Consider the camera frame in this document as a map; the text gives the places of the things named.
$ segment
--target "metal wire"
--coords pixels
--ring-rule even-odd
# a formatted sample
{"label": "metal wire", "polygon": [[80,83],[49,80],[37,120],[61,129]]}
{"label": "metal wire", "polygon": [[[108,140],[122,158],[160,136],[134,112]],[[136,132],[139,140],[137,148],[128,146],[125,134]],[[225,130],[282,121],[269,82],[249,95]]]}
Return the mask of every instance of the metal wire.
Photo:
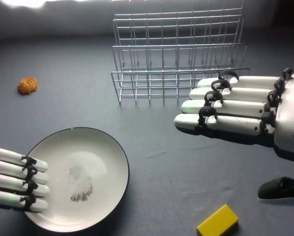
{"label": "metal wire", "polygon": [[112,0],[112,72],[122,97],[188,95],[203,78],[242,69],[244,0]]}

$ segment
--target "table surface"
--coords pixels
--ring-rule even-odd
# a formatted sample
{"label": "table surface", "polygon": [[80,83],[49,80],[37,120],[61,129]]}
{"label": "table surface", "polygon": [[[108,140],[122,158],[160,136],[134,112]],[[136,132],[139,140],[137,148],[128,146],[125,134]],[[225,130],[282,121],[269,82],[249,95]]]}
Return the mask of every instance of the table surface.
{"label": "table surface", "polygon": [[[250,30],[244,65],[251,75],[294,70],[294,29]],[[294,236],[294,206],[262,204],[260,185],[294,177],[294,162],[273,149],[179,132],[175,99],[133,99],[119,106],[110,72],[112,36],[0,42],[0,147],[28,153],[40,140],[70,127],[107,132],[124,148],[131,169],[122,203],[104,221],[70,235],[195,236],[222,205],[240,218],[235,236]],[[27,76],[31,96],[17,93]],[[0,235],[55,235],[17,211],[0,209]]]}

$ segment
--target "wire basket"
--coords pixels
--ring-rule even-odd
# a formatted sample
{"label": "wire basket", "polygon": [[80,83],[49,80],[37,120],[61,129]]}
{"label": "wire basket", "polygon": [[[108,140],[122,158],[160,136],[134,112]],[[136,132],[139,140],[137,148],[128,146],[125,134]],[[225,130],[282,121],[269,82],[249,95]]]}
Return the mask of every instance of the wire basket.
{"label": "wire basket", "polygon": [[113,0],[116,72],[122,97],[188,95],[200,79],[242,69],[244,0]]}

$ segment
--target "white plate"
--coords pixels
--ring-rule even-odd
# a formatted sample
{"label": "white plate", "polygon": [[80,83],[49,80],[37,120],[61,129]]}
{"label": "white plate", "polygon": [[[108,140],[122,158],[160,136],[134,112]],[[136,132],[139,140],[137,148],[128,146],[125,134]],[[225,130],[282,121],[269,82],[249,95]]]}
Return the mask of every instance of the white plate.
{"label": "white plate", "polygon": [[74,232],[104,219],[120,202],[129,182],[129,164],[119,143],[91,128],[52,134],[28,154],[46,161],[50,195],[48,210],[26,212],[40,227]]}

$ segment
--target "yellow rectangular object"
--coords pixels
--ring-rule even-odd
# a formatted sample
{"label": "yellow rectangular object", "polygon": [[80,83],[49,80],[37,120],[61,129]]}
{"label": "yellow rectangular object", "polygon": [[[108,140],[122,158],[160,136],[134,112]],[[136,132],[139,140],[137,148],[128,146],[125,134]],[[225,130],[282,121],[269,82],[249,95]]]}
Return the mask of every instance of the yellow rectangular object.
{"label": "yellow rectangular object", "polygon": [[238,220],[239,218],[234,214],[230,207],[224,205],[207,220],[202,222],[197,227],[197,231],[202,236],[220,236]]}

